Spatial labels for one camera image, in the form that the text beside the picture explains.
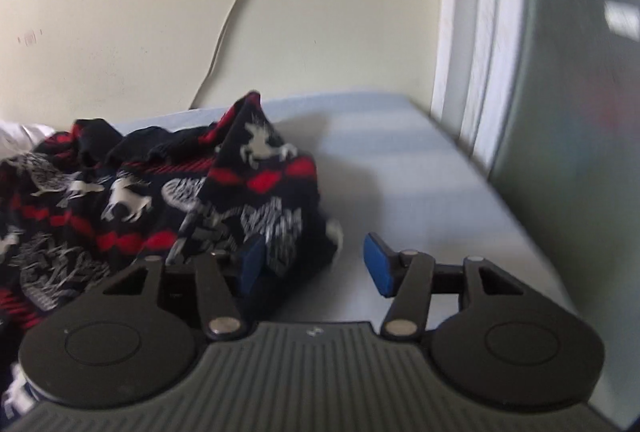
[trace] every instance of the white wall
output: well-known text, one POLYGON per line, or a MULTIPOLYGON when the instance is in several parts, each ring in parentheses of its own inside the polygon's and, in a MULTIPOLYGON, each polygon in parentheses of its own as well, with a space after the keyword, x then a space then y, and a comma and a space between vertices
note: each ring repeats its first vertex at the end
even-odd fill
MULTIPOLYGON (((232 0, 0 0, 0 118, 68 126, 188 108, 232 0)), ((204 105, 397 90, 428 106, 438 0, 246 0, 204 105)))

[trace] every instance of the screw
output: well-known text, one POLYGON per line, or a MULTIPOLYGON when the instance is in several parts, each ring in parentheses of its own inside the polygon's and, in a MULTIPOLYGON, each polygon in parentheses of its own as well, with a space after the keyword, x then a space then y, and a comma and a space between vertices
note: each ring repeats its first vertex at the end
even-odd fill
POLYGON ((228 335, 240 329, 242 323, 233 317, 218 317, 209 322, 209 329, 216 335, 228 335))
POLYGON ((418 330, 418 326, 415 322, 405 319, 391 320, 385 324, 385 330, 387 333, 393 336, 411 336, 418 330))

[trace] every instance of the gray ribbed base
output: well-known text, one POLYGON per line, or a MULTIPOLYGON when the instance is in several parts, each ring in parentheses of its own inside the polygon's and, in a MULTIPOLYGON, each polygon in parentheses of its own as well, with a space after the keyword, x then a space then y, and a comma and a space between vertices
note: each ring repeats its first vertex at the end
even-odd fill
POLYGON ((262 323, 209 346, 162 395, 111 411, 45 402, 10 432, 612 432, 586 405, 517 415, 459 396, 411 345, 367 323, 262 323))

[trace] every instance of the white cloth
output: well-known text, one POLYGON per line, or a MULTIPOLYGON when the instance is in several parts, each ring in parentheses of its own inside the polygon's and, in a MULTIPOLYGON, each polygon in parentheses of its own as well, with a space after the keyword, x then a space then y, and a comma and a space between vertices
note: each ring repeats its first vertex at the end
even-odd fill
POLYGON ((0 159, 31 151, 36 144, 55 132, 53 127, 47 125, 0 121, 0 159))
POLYGON ((2 395, 0 402, 0 426, 3 428, 27 414, 37 402, 20 365, 13 364, 11 371, 14 381, 2 395))

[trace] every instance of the fabric cloth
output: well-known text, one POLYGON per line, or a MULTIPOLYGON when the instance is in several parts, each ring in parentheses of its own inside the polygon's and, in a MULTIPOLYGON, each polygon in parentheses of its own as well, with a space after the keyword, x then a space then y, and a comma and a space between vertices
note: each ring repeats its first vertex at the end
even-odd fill
POLYGON ((20 125, 0 121, 0 159, 33 149, 34 145, 55 133, 47 125, 20 125))
POLYGON ((254 234, 266 240, 267 281, 249 300, 268 307, 289 273, 331 261, 335 227, 319 210, 313 158, 283 141, 258 93, 175 133, 122 136, 79 120, 0 162, 0 311, 26 331, 137 259, 182 264, 254 234))

